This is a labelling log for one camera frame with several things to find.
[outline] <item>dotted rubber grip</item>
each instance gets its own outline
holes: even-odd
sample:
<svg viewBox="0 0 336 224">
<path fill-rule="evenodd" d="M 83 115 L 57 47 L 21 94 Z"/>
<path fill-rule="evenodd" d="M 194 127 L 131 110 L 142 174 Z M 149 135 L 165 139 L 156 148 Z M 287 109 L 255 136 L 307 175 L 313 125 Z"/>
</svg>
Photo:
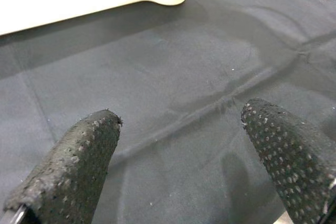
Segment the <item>dotted rubber grip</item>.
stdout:
<svg viewBox="0 0 336 224">
<path fill-rule="evenodd" d="M 120 124 L 108 110 L 76 123 L 12 191 L 4 210 L 25 205 L 43 224 L 91 223 Z"/>
<path fill-rule="evenodd" d="M 309 122 L 262 99 L 241 120 L 294 223 L 336 223 L 336 143 Z"/>
</svg>

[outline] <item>black cloth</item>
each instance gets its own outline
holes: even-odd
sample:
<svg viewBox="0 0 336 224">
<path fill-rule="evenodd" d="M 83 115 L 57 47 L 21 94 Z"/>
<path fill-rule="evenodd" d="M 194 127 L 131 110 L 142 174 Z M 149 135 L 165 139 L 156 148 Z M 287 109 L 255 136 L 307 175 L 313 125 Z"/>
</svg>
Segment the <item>black cloth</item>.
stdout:
<svg viewBox="0 0 336 224">
<path fill-rule="evenodd" d="M 264 98 L 335 139 L 335 52 L 335 0 L 143 2 L 2 36 L 0 204 L 109 108 L 124 126 L 93 223 L 272 223 L 241 109 Z"/>
</svg>

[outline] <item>dark fabric sheet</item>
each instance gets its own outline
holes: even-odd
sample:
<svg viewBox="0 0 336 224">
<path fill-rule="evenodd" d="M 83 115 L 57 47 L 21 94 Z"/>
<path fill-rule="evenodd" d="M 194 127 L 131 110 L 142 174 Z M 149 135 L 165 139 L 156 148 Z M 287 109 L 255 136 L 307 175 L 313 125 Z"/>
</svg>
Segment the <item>dark fabric sheet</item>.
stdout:
<svg viewBox="0 0 336 224">
<path fill-rule="evenodd" d="M 1 205 L 104 108 L 124 127 L 93 223 L 275 221 L 240 123 L 250 98 L 336 139 L 335 0 L 137 3 L 0 38 Z"/>
</svg>

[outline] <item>black textured gripper pad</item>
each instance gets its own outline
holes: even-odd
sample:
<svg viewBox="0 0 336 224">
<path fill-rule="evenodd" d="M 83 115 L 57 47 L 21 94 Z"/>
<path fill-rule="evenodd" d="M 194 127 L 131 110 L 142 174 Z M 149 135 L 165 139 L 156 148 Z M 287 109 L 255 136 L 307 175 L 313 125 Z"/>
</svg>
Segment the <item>black textured gripper pad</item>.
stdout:
<svg viewBox="0 0 336 224">
<path fill-rule="evenodd" d="M 4 210 L 25 205 L 42 224 L 91 223 L 121 123 L 108 110 L 76 123 L 11 192 Z"/>
<path fill-rule="evenodd" d="M 336 223 L 336 143 L 262 99 L 248 101 L 241 120 L 293 222 Z"/>
</svg>

